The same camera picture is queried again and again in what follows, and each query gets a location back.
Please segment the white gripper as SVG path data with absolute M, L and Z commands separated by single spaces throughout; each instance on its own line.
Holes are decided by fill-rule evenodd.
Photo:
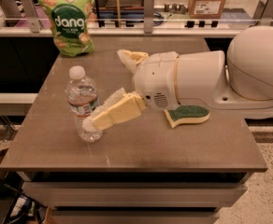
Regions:
M 82 128 L 87 132 L 103 131 L 135 119 L 146 109 L 146 105 L 156 110 L 173 110 L 179 106 L 174 86 L 177 52 L 155 53 L 149 57 L 146 52 L 119 49 L 117 54 L 134 74 L 136 91 L 126 92 L 124 88 L 114 91 L 82 122 Z

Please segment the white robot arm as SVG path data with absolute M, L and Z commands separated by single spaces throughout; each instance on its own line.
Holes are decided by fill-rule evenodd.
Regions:
M 135 90 L 115 91 L 82 122 L 88 132 L 103 131 L 139 117 L 146 108 L 180 109 L 200 105 L 233 110 L 250 119 L 273 116 L 273 27 L 248 28 L 228 51 L 148 55 L 120 49 L 133 73 Z

